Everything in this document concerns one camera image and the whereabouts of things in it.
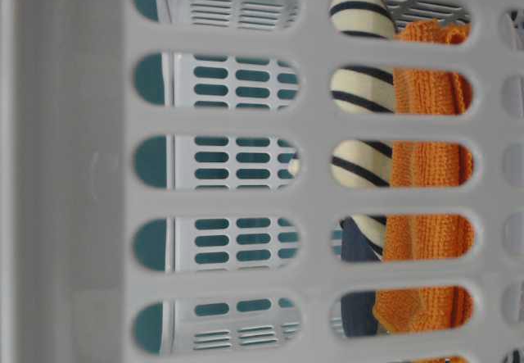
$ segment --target dark blue fabric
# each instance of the dark blue fabric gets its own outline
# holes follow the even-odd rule
[[[341,259],[346,262],[380,261],[352,218],[342,223]],[[341,299],[342,325],[346,337],[377,334],[378,322],[373,316],[375,292],[348,293]]]

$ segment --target ventilation slot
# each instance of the ventilation slot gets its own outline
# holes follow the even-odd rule
[[[461,6],[423,0],[382,0],[395,19],[399,29],[408,23],[437,19],[441,25],[466,24],[471,21],[469,13]]]
[[[134,83],[142,98],[154,105],[258,111],[289,106],[300,89],[296,70],[282,61],[171,51],[144,57]]]
[[[281,298],[281,299],[278,299],[278,306],[280,308],[292,308],[295,305],[293,304],[293,302],[291,300],[285,299],[285,298]]]
[[[243,2],[238,20],[239,29],[261,29],[272,31],[277,28],[282,16],[282,5]]]
[[[298,322],[291,322],[282,324],[282,334],[286,340],[290,340],[295,337],[296,332],[300,329],[300,324]]]
[[[195,334],[193,344],[193,350],[195,351],[227,349],[232,346],[229,330],[216,330]]]
[[[237,310],[240,312],[267,311],[271,308],[269,299],[245,300],[237,304]]]
[[[296,22],[296,19],[298,18],[298,12],[299,12],[299,7],[297,5],[295,5],[289,12],[289,15],[287,16],[287,20],[286,20],[286,24],[284,25],[284,28],[289,28],[291,27],[295,22]]]
[[[201,304],[195,307],[196,316],[225,315],[229,312],[227,303]]]
[[[238,339],[243,347],[273,344],[278,341],[272,325],[239,329]]]
[[[233,13],[232,0],[189,0],[194,25],[229,27]]]
[[[167,189],[281,188],[296,149],[276,138],[156,137],[136,153],[138,176]]]
[[[274,269],[293,259],[300,235],[282,218],[174,217],[146,223],[133,248],[156,271]]]

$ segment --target slotted plastic panel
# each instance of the slotted plastic panel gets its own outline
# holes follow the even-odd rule
[[[158,0],[164,22],[275,31],[299,12],[298,0]]]
[[[179,217],[174,231],[176,272],[277,269],[300,246],[297,228],[278,217]]]
[[[298,77],[268,58],[174,54],[174,105],[278,110],[290,105]]]
[[[284,297],[177,299],[170,304],[176,319],[173,352],[277,347],[300,330],[300,312]]]
[[[281,188],[290,181],[295,151],[275,138],[175,137],[174,187]]]
[[[233,17],[243,0],[232,0],[238,13],[226,27],[193,25],[190,1],[169,12],[179,25],[157,25],[137,13],[132,0],[2,0],[2,362],[383,363],[460,355],[493,363],[521,347],[522,327],[504,318],[503,296],[522,281],[524,263],[508,254],[502,233],[524,199],[502,165],[506,149],[522,143],[522,125],[504,110],[500,89],[524,74],[524,57],[497,39],[500,17],[522,0],[423,0],[471,10],[476,27],[468,45],[456,48],[342,37],[328,16],[331,0],[260,1],[289,7],[287,17],[300,7],[293,26],[269,32],[238,29]],[[285,25],[286,15],[276,27]],[[133,86],[133,70],[159,50],[290,61],[302,91],[296,107],[282,113],[148,105]],[[476,99],[459,120],[347,115],[331,102],[329,82],[348,63],[460,70]],[[300,149],[303,167],[283,190],[156,190],[137,178],[133,157],[141,142],[159,134],[285,138]],[[472,149],[478,173],[456,189],[342,190],[329,171],[332,149],[364,136],[459,141]],[[333,257],[329,234],[344,215],[434,212],[472,220],[480,237],[467,257],[351,268]],[[202,214],[282,215],[299,228],[302,251],[275,271],[152,274],[138,265],[131,247],[140,225]],[[466,287],[477,308],[470,323],[351,342],[333,334],[332,304],[344,293],[428,284]],[[192,302],[181,311],[193,315],[201,302],[233,302],[247,293],[290,298],[302,314],[300,335],[281,348],[176,357],[147,355],[133,340],[137,314],[154,302],[174,302],[173,308]],[[272,325],[277,333],[282,321],[266,314],[253,325]],[[165,323],[167,337],[174,326],[169,318]],[[239,339],[240,328],[225,329]],[[195,337],[213,330],[222,329],[188,331],[188,350]]]

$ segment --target teal surface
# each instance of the teal surface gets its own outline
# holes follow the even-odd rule
[[[137,260],[151,270],[165,271],[166,220],[145,224],[137,233],[134,251]]]
[[[155,0],[135,0],[140,13],[158,20]],[[164,104],[164,82],[160,54],[139,62],[135,72],[138,93],[148,102]],[[155,187],[166,186],[165,138],[154,138],[137,151],[135,166],[144,182]],[[156,220],[138,232],[134,242],[137,260],[152,270],[165,270],[165,220]],[[149,306],[138,315],[134,326],[138,345],[145,351],[158,354],[162,339],[162,305]]]
[[[145,351],[158,354],[162,341],[162,304],[142,310],[135,321],[134,336]]]

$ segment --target clothing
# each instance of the clothing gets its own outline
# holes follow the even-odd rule
[[[380,261],[352,217],[342,222],[341,259],[347,262]],[[342,325],[346,337],[371,336],[378,322],[372,310],[375,292],[348,293],[341,299]]]
[[[393,39],[395,23],[382,0],[333,0],[330,10],[335,27],[350,36]],[[395,111],[393,72],[384,67],[345,66],[335,72],[331,83],[335,103],[345,112]],[[289,171],[296,175],[298,159]],[[332,173],[351,188],[387,187],[391,172],[391,145],[387,142],[347,140],[335,150]],[[386,218],[355,216],[354,221],[382,257]]]
[[[434,20],[408,25],[400,39],[451,44],[463,42],[468,34],[469,26],[441,28]],[[472,89],[459,74],[395,69],[394,75],[399,113],[458,115],[471,103]],[[393,146],[392,187],[459,186],[472,171],[472,154],[458,144],[398,142]],[[473,228],[461,216],[388,216],[384,261],[462,256],[473,240]],[[379,291],[373,313],[389,332],[412,333],[460,326],[471,316],[472,307],[463,288],[419,288]]]

